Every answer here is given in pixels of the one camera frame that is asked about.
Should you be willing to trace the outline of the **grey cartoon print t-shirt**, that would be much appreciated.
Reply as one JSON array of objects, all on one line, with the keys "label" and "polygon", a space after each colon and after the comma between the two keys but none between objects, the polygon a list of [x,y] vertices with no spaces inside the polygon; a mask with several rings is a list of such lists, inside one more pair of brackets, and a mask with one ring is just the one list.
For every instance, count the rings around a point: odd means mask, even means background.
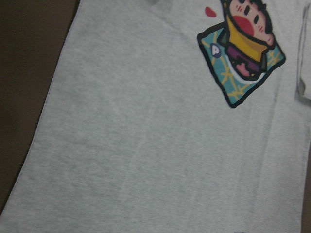
[{"label": "grey cartoon print t-shirt", "polygon": [[311,3],[264,4],[257,73],[219,0],[81,1],[1,232],[300,232]]}]

